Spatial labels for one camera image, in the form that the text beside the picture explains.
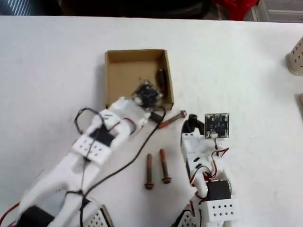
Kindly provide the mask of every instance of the black cable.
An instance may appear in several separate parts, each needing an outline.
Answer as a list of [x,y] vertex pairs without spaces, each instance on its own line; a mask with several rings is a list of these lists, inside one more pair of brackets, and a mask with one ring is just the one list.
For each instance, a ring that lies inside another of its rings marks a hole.
[[102,121],[101,126],[104,124],[104,119],[103,119],[103,117],[101,116],[101,114],[100,114],[97,110],[94,110],[94,109],[89,108],[89,107],[85,107],[85,108],[83,108],[83,109],[80,109],[79,112],[78,112],[78,114],[77,114],[77,116],[75,117],[75,120],[74,120],[74,123],[75,123],[75,125],[76,125],[77,131],[78,131],[78,133],[79,133],[80,135],[83,134],[83,131],[80,130],[80,128],[79,128],[79,125],[78,125],[78,118],[79,118],[79,116],[80,116],[84,111],[86,111],[86,110],[91,111],[92,113],[98,115],[98,116],[100,117],[101,121]]
[[102,127],[102,125],[104,124],[104,119],[102,118],[101,114],[100,114],[98,111],[96,111],[96,110],[94,110],[94,109],[92,109],[92,108],[89,108],[89,107],[85,107],[85,108],[83,108],[83,109],[80,109],[79,112],[78,112],[78,114],[77,114],[77,116],[75,117],[75,120],[74,120],[75,125],[76,125],[76,127],[77,127],[77,130],[78,130],[78,132],[79,132],[80,134],[83,134],[83,131],[79,129],[79,126],[78,126],[78,118],[79,118],[79,116],[80,116],[85,110],[89,110],[89,111],[91,111],[91,112],[97,114],[97,115],[100,117],[100,119],[101,119],[101,125],[100,125],[100,127],[99,127],[99,129],[98,129],[98,132],[96,133],[96,136],[94,137],[93,141],[90,143],[89,150],[88,150],[86,156],[84,157],[83,172],[82,172],[80,190],[78,190],[78,191],[67,191],[65,195],[72,193],[72,194],[78,194],[78,195],[82,195],[82,196],[83,196],[82,187],[83,187],[83,182],[84,182],[84,174],[85,174],[86,164],[87,164],[87,162],[88,162],[88,156],[89,156],[89,153],[90,153],[90,151],[91,151],[91,148],[92,148],[93,144],[95,143],[95,141],[96,141],[96,139],[97,139],[97,137],[98,137],[98,135],[99,135],[99,133],[100,133],[100,131],[101,131],[101,127]]
[[[162,121],[166,115],[166,110],[164,107],[160,107],[162,110],[163,110],[163,116],[162,116]],[[143,150],[144,146],[146,145],[146,143],[148,142],[148,140],[151,138],[151,136],[155,133],[155,131],[158,129],[159,125],[161,124],[158,123],[156,125],[156,127],[151,131],[151,133],[148,135],[148,137],[145,139],[144,143],[141,145],[139,151],[137,152],[137,154],[134,156],[134,158],[128,162],[126,165],[124,165],[123,167],[121,167],[120,169],[116,170],[115,172],[111,173],[110,175],[104,177],[102,180],[98,181],[97,183],[95,183],[94,185],[92,185],[88,190],[87,192],[83,195],[82,197],[82,205],[81,205],[81,208],[80,208],[80,227],[84,227],[83,225],[83,209],[84,209],[84,200],[86,199],[87,195],[92,191],[94,190],[96,187],[98,187],[100,184],[102,184],[104,181],[106,181],[107,179],[109,179],[110,177],[120,173],[122,170],[126,169],[127,167],[129,167],[137,158],[138,156],[140,155],[141,151]]]
[[201,209],[199,209],[199,213],[200,213],[200,227],[202,226],[202,213],[201,213]]

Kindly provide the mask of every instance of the screw hole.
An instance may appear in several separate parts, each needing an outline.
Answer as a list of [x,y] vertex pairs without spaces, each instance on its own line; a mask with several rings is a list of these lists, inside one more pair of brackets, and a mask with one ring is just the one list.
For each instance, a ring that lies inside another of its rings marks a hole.
[[202,164],[199,163],[198,165],[196,165],[196,169],[198,169]]

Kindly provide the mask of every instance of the white cylinder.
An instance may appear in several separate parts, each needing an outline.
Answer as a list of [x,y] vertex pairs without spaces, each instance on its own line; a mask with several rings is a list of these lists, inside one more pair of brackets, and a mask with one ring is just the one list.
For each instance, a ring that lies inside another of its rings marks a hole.
[[286,55],[288,70],[295,75],[303,75],[303,38],[293,50]]

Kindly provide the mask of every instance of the floor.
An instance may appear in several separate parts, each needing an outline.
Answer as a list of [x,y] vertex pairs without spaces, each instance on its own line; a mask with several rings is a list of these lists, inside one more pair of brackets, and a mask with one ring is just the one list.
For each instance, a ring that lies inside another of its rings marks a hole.
[[[229,12],[217,4],[205,17],[208,20],[228,20]],[[246,21],[303,22],[303,0],[261,0],[246,15]]]

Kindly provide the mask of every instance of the bolt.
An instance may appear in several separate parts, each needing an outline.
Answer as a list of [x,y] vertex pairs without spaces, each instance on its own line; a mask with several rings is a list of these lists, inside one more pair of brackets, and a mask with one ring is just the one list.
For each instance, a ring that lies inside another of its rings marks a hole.
[[148,154],[147,155],[147,159],[146,159],[146,184],[144,185],[145,186],[145,189],[147,190],[151,190],[153,188],[153,183],[152,183],[152,169],[151,169],[151,166],[152,166],[152,155],[151,154]]
[[160,149],[160,157],[161,157],[161,164],[162,164],[162,170],[163,170],[163,175],[164,175],[164,178],[162,179],[162,181],[164,183],[170,183],[171,177],[169,177],[169,173],[167,172],[164,149]]
[[179,114],[177,114],[176,116],[168,119],[165,122],[162,122],[158,129],[164,128],[165,126],[169,125],[170,123],[173,123],[174,121],[178,120],[179,118],[185,118],[187,116],[187,113],[185,110],[181,110]]

